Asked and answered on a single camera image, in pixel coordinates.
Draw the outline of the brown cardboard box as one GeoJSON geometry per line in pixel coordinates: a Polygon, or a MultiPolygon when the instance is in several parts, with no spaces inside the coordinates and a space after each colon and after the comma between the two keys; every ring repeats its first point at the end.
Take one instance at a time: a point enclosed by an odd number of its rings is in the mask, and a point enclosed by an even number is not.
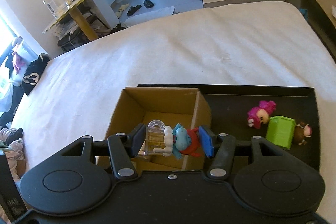
{"type": "MultiPolygon", "coordinates": [[[[130,133],[140,123],[147,125],[152,120],[161,120],[174,127],[180,123],[187,129],[211,125],[211,109],[197,88],[125,88],[114,109],[106,137],[116,133],[130,133]]],[[[138,173],[144,170],[199,170],[203,168],[205,155],[201,157],[183,155],[153,155],[145,159],[132,159],[138,173]]]]}

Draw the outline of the green plastic hexagonal cup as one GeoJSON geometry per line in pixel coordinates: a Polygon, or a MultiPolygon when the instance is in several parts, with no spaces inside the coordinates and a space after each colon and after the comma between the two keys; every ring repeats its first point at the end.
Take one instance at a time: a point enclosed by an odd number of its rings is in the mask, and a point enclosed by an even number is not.
{"type": "Polygon", "coordinates": [[[268,122],[266,140],[290,150],[295,127],[296,122],[292,118],[280,115],[271,117],[268,122]]]}

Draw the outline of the black shallow tray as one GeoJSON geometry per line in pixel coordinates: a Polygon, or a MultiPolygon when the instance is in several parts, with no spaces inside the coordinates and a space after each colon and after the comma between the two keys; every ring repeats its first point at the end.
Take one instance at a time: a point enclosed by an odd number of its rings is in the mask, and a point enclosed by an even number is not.
{"type": "Polygon", "coordinates": [[[318,106],[314,88],[292,86],[216,85],[216,84],[139,84],[151,88],[198,88],[211,108],[211,128],[216,134],[228,133],[238,141],[248,141],[253,135],[266,136],[267,127],[259,130],[247,125],[247,113],[260,101],[274,101],[274,116],[306,122],[313,136],[306,145],[291,145],[288,150],[315,170],[320,166],[320,131],[318,106]]]}

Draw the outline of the round yellow side table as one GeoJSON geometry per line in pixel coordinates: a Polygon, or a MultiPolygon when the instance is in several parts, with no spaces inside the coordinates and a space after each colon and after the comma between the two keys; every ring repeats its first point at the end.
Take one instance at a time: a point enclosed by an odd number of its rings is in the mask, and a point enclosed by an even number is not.
{"type": "Polygon", "coordinates": [[[84,18],[84,15],[80,12],[78,6],[83,3],[85,0],[75,0],[69,5],[69,9],[66,11],[62,11],[59,14],[59,17],[54,18],[42,31],[43,34],[49,32],[49,30],[57,23],[60,22],[66,15],[70,15],[72,19],[79,26],[80,30],[84,33],[84,35],[89,39],[90,42],[98,39],[98,35],[88,23],[88,21],[84,18]]]}

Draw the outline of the clear glass jar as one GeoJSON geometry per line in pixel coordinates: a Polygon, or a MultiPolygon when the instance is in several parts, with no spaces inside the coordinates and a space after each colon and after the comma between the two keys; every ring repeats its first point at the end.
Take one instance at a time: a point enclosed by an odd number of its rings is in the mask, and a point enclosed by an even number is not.
{"type": "Polygon", "coordinates": [[[70,9],[66,0],[43,0],[43,3],[50,10],[54,18],[60,18],[65,12],[70,9]]]}

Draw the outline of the brown haired doll figurine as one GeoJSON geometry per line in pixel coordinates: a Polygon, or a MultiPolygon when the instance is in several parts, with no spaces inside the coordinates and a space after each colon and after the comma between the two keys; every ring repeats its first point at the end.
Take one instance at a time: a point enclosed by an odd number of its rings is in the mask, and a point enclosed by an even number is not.
{"type": "Polygon", "coordinates": [[[306,145],[307,139],[312,135],[312,129],[308,123],[301,122],[295,126],[293,143],[297,145],[306,145]]]}

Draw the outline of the pink monster figurine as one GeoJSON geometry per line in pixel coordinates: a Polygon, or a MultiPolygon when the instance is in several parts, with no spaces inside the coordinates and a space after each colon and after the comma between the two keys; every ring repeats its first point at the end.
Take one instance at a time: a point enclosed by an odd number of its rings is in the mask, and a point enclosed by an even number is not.
{"type": "Polygon", "coordinates": [[[260,101],[258,106],[251,108],[247,113],[248,126],[260,129],[263,124],[269,122],[276,106],[274,101],[260,101]]]}

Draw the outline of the blue smurf beer mug figurine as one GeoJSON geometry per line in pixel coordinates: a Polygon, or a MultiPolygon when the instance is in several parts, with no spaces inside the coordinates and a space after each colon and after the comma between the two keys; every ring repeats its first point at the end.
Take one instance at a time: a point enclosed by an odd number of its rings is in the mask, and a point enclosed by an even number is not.
{"type": "Polygon", "coordinates": [[[186,129],[178,123],[174,127],[161,120],[153,120],[146,126],[145,141],[139,151],[141,156],[161,155],[181,159],[183,155],[201,157],[198,128],[186,129]]]}

